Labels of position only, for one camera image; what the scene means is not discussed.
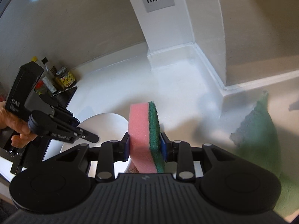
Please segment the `person's left hand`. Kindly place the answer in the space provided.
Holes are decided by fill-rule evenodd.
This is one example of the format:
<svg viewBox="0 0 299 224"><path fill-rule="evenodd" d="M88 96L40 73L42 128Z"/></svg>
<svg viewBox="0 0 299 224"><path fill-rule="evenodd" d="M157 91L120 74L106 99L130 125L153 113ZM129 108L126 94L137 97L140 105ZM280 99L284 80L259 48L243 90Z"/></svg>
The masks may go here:
<svg viewBox="0 0 299 224"><path fill-rule="evenodd" d="M11 145L16 148L23 148L29 142L35 140L37 135L30 131L27 122L5 109L5 103L6 102L1 102L1 130L9 127L19 133L19 135L12 136Z"/></svg>

